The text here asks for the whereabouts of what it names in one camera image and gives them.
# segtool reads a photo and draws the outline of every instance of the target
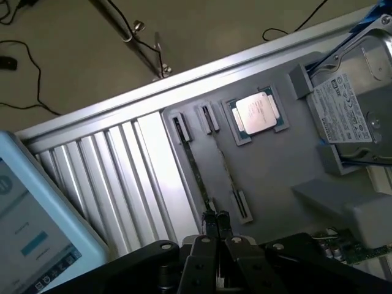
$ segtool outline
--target black cord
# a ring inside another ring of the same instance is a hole
[[[313,12],[308,16],[308,18],[305,19],[304,22],[301,23],[300,26],[297,27],[294,31],[297,32],[297,31],[299,31],[304,25],[306,25],[306,23],[307,23],[307,22],[308,22],[317,12],[318,12],[318,11],[324,6],[324,4],[327,3],[327,2],[328,2],[328,0],[323,0],[323,2],[321,2],[321,3],[316,7],[316,9],[313,10]],[[266,34],[267,32],[269,32],[269,31],[283,32],[284,34],[288,35],[288,32],[286,32],[286,31],[284,31],[284,30],[282,30],[282,29],[269,28],[269,29],[266,29],[266,30],[263,32],[263,35],[262,35],[263,40],[266,41],[266,42],[270,41],[269,39],[267,39],[267,38],[265,37],[265,34]]]
[[[3,0],[2,2],[0,2],[0,4],[5,4],[7,6],[7,13],[0,18],[0,24],[3,26],[11,25],[13,23],[13,20],[15,19],[15,16],[17,15],[18,10],[21,9],[25,5],[23,3],[23,1],[20,0],[18,5],[16,6],[15,10],[13,11],[13,14],[12,14],[10,20],[4,21],[11,14],[11,7],[10,7],[9,0]]]
[[[34,58],[31,55],[30,52],[30,48],[28,47],[28,45],[22,41],[18,41],[18,40],[2,40],[0,41],[0,44],[4,44],[4,43],[17,43],[17,44],[21,44],[26,48],[27,54],[29,56],[29,59],[31,61],[31,63],[33,63],[33,65],[36,67],[36,69],[38,70],[38,79],[37,79],[37,104],[33,104],[30,106],[26,106],[26,107],[19,107],[19,106],[14,106],[11,104],[7,104],[4,102],[0,102],[0,105],[6,106],[6,107],[10,107],[10,108],[14,108],[14,109],[18,109],[18,110],[27,110],[27,109],[32,109],[32,108],[36,108],[36,107],[41,107],[43,109],[45,109],[46,111],[49,111],[50,113],[52,113],[53,115],[59,116],[61,115],[60,113],[50,109],[45,103],[43,103],[41,101],[40,98],[40,92],[41,92],[41,68],[38,66],[38,64],[36,63],[36,61],[34,60]]]
[[[0,4],[5,4],[7,7],[7,12],[4,14],[2,17],[0,17],[0,21],[6,19],[10,14],[11,14],[11,7],[10,7],[10,2],[9,0],[3,0],[0,2]]]
[[[112,0],[108,0],[109,4],[117,11],[117,13],[120,15],[120,17],[122,18],[123,22],[125,22],[127,29],[130,32],[131,37],[138,42],[139,44],[149,48],[150,50],[158,53],[158,57],[159,57],[159,63],[160,63],[160,74],[162,76],[162,78],[165,78],[164,76],[164,63],[162,62],[162,52],[160,50],[157,50],[155,48],[153,48],[152,46],[148,45],[147,43],[144,43],[143,41],[139,40],[137,36],[135,36],[132,28],[130,27],[127,18],[125,17],[125,15],[121,12],[121,10],[116,6],[116,4],[113,3]]]

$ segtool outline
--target floor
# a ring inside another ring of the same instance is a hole
[[[10,2],[15,6],[18,0]],[[292,31],[321,1],[114,2],[130,23],[136,19],[145,22],[143,41],[153,43],[154,32],[160,32],[164,62],[178,73],[262,43],[262,32],[267,28]],[[330,0],[307,26],[375,2]],[[86,0],[40,0],[34,7],[19,11],[12,26],[0,27],[0,40],[6,39],[29,45],[32,57],[42,68],[41,99],[61,114],[146,85],[154,78]],[[16,72],[0,71],[0,102],[21,107],[34,104],[38,71],[26,49],[3,44],[0,55],[19,62]],[[0,129],[13,132],[51,118],[54,116],[41,108],[0,107]]]

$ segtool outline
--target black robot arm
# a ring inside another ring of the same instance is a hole
[[[205,235],[157,241],[48,294],[392,293],[392,284],[323,256],[305,233],[256,245],[228,213],[204,214]]]

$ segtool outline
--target tablet screen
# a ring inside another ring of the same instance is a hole
[[[38,293],[80,257],[0,159],[0,293]]]

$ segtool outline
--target circuit board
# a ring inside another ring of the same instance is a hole
[[[323,231],[313,234],[313,237],[317,239],[323,250],[339,248],[342,255],[341,262],[348,265],[358,264],[365,260],[392,253],[392,244],[375,249],[364,247],[362,243],[354,238],[350,230],[336,230],[335,235],[329,235],[327,231]]]

